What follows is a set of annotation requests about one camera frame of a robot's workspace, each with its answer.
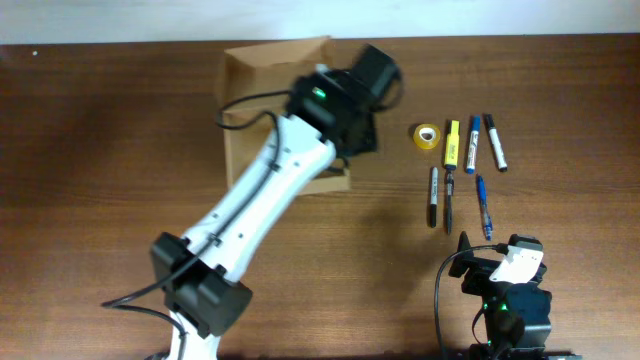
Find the brown cardboard box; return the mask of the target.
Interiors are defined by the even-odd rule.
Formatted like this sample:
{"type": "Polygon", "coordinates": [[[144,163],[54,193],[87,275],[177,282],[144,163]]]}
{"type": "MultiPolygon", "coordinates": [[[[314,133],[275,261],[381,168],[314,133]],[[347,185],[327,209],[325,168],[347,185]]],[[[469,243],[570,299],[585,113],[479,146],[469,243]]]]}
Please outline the brown cardboard box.
{"type": "MultiPolygon", "coordinates": [[[[221,69],[219,104],[261,93],[288,90],[297,77],[315,71],[317,64],[333,67],[334,46],[328,36],[272,42],[225,50],[221,69]]],[[[283,111],[286,98],[276,96],[243,102],[224,111],[224,122],[240,125],[262,110],[275,114],[283,111]]],[[[272,129],[269,117],[248,129],[224,130],[227,185],[230,189],[254,161],[272,129]]],[[[300,195],[351,189],[349,170],[323,172],[311,181],[300,195]]]]}

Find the yellow tape roll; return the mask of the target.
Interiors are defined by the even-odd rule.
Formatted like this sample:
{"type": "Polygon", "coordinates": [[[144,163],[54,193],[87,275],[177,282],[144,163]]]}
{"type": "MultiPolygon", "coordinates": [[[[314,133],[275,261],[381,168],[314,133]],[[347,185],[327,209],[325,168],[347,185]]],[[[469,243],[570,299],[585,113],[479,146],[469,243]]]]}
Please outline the yellow tape roll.
{"type": "Polygon", "coordinates": [[[431,150],[440,142],[441,131],[436,125],[420,124],[415,128],[412,138],[420,149],[431,150]]]}

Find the yellow highlighter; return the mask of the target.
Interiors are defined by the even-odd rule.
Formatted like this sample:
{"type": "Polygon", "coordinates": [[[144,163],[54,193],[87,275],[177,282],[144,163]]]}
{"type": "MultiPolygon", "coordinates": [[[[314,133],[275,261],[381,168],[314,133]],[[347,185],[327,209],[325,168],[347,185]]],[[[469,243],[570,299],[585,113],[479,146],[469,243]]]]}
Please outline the yellow highlighter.
{"type": "Polygon", "coordinates": [[[459,130],[460,123],[457,120],[450,120],[447,127],[443,164],[445,169],[451,171],[456,170],[458,167],[459,130]]]}

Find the blue cap whiteboard marker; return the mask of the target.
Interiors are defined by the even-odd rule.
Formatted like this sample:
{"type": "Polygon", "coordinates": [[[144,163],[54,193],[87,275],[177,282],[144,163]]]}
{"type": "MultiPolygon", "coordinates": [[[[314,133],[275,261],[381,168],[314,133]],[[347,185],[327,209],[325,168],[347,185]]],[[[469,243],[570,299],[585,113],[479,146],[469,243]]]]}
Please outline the blue cap whiteboard marker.
{"type": "Polygon", "coordinates": [[[465,172],[467,174],[474,174],[476,171],[480,122],[481,118],[479,115],[473,115],[471,117],[467,160],[465,167],[465,172]]]}

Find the black cap whiteboard marker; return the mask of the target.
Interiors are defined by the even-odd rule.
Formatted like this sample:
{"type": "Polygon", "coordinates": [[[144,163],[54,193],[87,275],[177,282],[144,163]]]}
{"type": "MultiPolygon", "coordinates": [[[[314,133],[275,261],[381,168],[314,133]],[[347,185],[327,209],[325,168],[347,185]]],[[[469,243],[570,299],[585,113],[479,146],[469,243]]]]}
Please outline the black cap whiteboard marker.
{"type": "Polygon", "coordinates": [[[499,138],[499,134],[497,128],[495,127],[494,119],[491,114],[483,115],[490,143],[493,149],[496,166],[500,172],[506,172],[508,170],[508,165],[506,162],[506,157],[502,148],[502,144],[499,138]]]}

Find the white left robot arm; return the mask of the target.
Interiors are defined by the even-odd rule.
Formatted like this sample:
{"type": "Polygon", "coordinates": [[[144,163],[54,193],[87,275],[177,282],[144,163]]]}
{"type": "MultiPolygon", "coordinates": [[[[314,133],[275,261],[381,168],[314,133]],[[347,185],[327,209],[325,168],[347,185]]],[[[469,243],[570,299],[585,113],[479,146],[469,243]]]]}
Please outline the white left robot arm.
{"type": "Polygon", "coordinates": [[[324,65],[298,77],[254,162],[229,192],[183,235],[163,232],[151,260],[173,338],[167,359],[213,359],[222,335],[249,305],[241,278],[261,241],[316,176],[376,149],[374,116],[401,86],[399,66],[367,45],[348,69],[324,65]]]}

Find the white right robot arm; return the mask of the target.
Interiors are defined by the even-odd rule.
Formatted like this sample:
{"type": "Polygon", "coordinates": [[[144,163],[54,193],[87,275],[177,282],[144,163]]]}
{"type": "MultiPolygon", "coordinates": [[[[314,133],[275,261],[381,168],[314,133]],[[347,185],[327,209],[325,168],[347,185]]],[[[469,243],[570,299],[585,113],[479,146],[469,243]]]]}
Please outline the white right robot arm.
{"type": "Polygon", "coordinates": [[[474,317],[485,322],[487,340],[469,347],[467,357],[480,360],[543,359],[551,333],[552,295],[539,288],[547,267],[542,263],[543,245],[534,237],[513,234],[509,241],[494,244],[500,261],[478,257],[478,247],[461,233],[451,277],[462,278],[461,291],[482,299],[474,317]]]}

